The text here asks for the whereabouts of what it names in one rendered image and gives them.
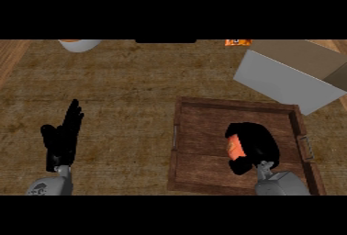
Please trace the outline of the orange packet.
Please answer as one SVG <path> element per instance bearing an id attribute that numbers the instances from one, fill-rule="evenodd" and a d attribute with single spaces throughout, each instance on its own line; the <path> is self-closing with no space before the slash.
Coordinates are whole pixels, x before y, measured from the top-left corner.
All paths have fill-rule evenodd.
<path id="1" fill-rule="evenodd" d="M 249 46 L 252 44 L 251 39 L 226 39 L 224 46 Z"/>

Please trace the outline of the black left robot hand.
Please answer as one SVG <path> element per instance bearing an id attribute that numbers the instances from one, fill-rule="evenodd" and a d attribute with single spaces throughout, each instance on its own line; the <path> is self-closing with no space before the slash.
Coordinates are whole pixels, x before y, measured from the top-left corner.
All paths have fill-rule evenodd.
<path id="1" fill-rule="evenodd" d="M 77 137 L 84 113 L 74 99 L 65 114 L 62 124 L 54 127 L 48 124 L 41 126 L 41 137 L 46 153 L 46 171 L 54 172 L 60 165 L 71 166 L 74 163 Z"/>

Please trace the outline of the brown woven placemat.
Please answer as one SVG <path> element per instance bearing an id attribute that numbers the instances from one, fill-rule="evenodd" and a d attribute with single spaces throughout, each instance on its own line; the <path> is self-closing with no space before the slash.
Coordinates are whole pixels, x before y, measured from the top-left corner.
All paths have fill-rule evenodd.
<path id="1" fill-rule="evenodd" d="M 69 52 L 53 40 L 0 50 L 0 195 L 20 195 L 47 176 L 41 126 L 59 125 L 74 99 L 84 113 L 71 167 L 77 195 L 170 195 L 174 105 L 181 96 L 273 103 L 235 79 L 242 46 L 218 40 L 139 44 L 106 40 Z M 325 195 L 347 195 L 347 109 L 307 116 L 305 152 Z"/>

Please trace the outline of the orange squash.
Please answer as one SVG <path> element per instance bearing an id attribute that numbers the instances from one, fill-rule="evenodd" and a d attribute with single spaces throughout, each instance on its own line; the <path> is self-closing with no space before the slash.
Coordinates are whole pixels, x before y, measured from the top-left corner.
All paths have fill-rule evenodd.
<path id="1" fill-rule="evenodd" d="M 239 157 L 245 157 L 237 135 L 232 135 L 227 138 L 227 155 L 232 160 L 236 160 Z"/>

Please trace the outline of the white bowl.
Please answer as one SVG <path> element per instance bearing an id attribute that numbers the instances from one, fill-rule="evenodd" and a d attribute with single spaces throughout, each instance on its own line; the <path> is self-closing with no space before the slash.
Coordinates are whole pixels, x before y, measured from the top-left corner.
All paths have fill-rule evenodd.
<path id="1" fill-rule="evenodd" d="M 84 52 L 91 50 L 102 42 L 99 39 L 81 39 L 81 40 L 59 40 L 62 47 L 69 52 Z"/>

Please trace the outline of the brown wooden tray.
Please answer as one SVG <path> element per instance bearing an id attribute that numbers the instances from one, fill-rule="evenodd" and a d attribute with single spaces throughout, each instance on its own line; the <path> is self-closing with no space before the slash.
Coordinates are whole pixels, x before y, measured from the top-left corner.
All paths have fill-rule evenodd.
<path id="1" fill-rule="evenodd" d="M 181 96 L 175 99 L 168 189 L 208 195 L 251 195 L 255 171 L 232 173 L 224 132 L 233 122 L 266 127 L 279 148 L 279 171 L 294 172 L 314 196 L 325 194 L 317 164 L 305 152 L 305 126 L 295 105 Z"/>

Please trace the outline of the cardboard box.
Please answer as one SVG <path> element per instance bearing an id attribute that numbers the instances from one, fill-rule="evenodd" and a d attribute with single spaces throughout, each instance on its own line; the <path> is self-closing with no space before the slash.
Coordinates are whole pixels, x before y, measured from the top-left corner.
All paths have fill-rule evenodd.
<path id="1" fill-rule="evenodd" d="M 233 79 L 307 116 L 347 95 L 347 55 L 305 39 L 255 39 Z"/>

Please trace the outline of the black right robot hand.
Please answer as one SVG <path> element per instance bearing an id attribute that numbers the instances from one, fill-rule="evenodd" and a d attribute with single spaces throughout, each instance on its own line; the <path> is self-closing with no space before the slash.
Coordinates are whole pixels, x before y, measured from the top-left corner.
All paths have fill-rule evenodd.
<path id="1" fill-rule="evenodd" d="M 273 135 L 266 127 L 252 122 L 230 123 L 224 132 L 226 140 L 232 135 L 239 136 L 245 157 L 229 160 L 229 167 L 236 175 L 243 175 L 261 161 L 279 164 L 279 148 Z"/>

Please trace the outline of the black appliance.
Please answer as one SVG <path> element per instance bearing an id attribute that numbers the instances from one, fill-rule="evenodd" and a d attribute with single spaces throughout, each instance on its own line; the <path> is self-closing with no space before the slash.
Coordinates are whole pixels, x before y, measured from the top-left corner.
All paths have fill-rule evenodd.
<path id="1" fill-rule="evenodd" d="M 139 44 L 193 44 L 196 39 L 136 39 Z"/>

